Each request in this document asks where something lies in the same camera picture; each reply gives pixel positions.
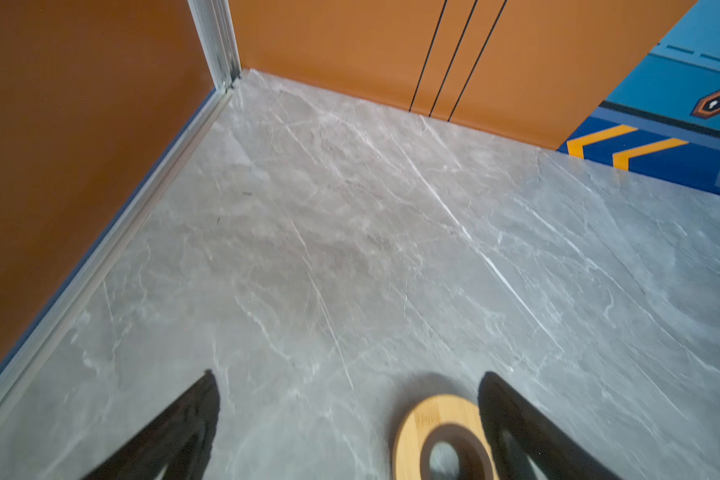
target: floor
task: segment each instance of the floor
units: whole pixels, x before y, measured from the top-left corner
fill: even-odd
[[[246,72],[0,430],[78,478],[202,371],[206,478],[390,478],[507,379],[624,479],[720,479],[720,197]]]

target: brown panel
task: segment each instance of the brown panel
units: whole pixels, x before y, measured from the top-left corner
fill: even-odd
[[[429,112],[432,111],[448,66],[454,57],[461,33],[464,32],[467,20],[470,19],[470,23],[472,22],[470,12],[477,3],[475,0],[450,0],[448,2],[411,111],[422,115],[429,115]]]
[[[211,89],[186,0],[0,2],[0,361]]]
[[[479,0],[469,27],[464,33],[451,71],[443,83],[438,102],[432,109],[432,117],[448,120],[464,84],[467,83],[475,59],[480,55],[485,39],[493,27],[504,0]]]
[[[695,0],[508,0],[451,121],[557,149]]]
[[[408,110],[443,0],[230,0],[240,60]]]

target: silver metal frame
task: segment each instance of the silver metal frame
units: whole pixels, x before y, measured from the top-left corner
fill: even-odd
[[[216,91],[175,139],[173,147],[0,372],[0,426],[188,161],[205,132],[229,103],[232,82],[241,71],[230,6],[226,0],[188,2]]]

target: diagonal black line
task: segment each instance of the diagonal black line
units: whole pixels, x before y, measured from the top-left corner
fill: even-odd
[[[432,103],[432,108],[429,110],[429,117],[432,116],[432,112],[434,111],[434,106],[438,104],[438,98],[440,98],[440,92],[443,91],[443,85],[445,85],[445,79],[448,78],[448,73],[451,71],[451,65],[454,64],[454,60],[456,59],[456,53],[458,53],[458,48],[461,47],[461,40],[464,38],[464,34],[467,33],[467,27],[469,26],[469,21],[472,19],[472,14],[474,13],[474,8],[478,6],[478,0],[474,0],[474,3],[472,4],[472,9],[469,11],[469,16],[467,17],[467,23],[464,24],[464,29],[461,30],[461,37],[458,38],[458,43],[456,44],[456,50],[454,50],[454,54],[451,57],[451,63],[448,64],[448,70],[445,71],[445,76],[443,77],[442,83],[440,83],[440,90],[438,90],[437,96],[434,98],[434,102]]]
[[[458,95],[458,98],[456,99],[456,104],[454,104],[454,109],[451,110],[451,114],[448,116],[448,121],[451,121],[451,117],[454,116],[454,112],[456,111],[456,107],[458,106],[458,102],[461,100],[461,95],[464,94],[464,90],[467,89],[467,85],[469,84],[470,79],[472,78],[472,73],[474,73],[475,68],[478,66],[478,62],[480,62],[480,57],[483,55],[483,50],[485,50],[485,45],[488,44],[488,40],[490,40],[490,36],[494,33],[494,28],[496,28],[496,24],[499,23],[499,17],[501,16],[501,13],[504,11],[504,7],[507,6],[507,1],[504,0],[504,3],[501,5],[501,10],[499,10],[499,14],[496,15],[496,20],[494,20],[494,25],[490,27],[490,32],[488,33],[488,36],[485,38],[485,43],[483,43],[483,47],[480,49],[480,54],[478,54],[478,59],[474,61],[474,65],[472,65],[472,71],[469,72],[469,76],[467,77],[467,81],[464,82],[464,86],[461,88],[461,93]]]
[[[418,93],[418,87],[422,84],[422,78],[424,77],[424,70],[427,68],[427,62],[429,62],[429,54],[432,53],[432,45],[434,45],[434,38],[438,36],[438,30],[440,29],[440,22],[443,21],[443,14],[445,13],[445,5],[448,4],[448,0],[443,2],[443,9],[440,11],[440,18],[438,18],[438,24],[434,27],[434,33],[432,34],[432,41],[429,43],[429,50],[427,50],[427,57],[424,59],[424,66],[422,67],[422,74],[418,76],[418,83],[416,83],[416,90],[413,92],[413,98],[411,99],[411,106],[408,107],[408,111],[413,108],[413,102],[416,100],[416,94]]]

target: wooden roll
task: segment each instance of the wooden roll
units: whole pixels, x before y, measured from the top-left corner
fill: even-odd
[[[392,452],[394,479],[431,480],[429,457],[438,442],[456,450],[465,478],[498,479],[478,406],[453,395],[429,397],[405,417]]]

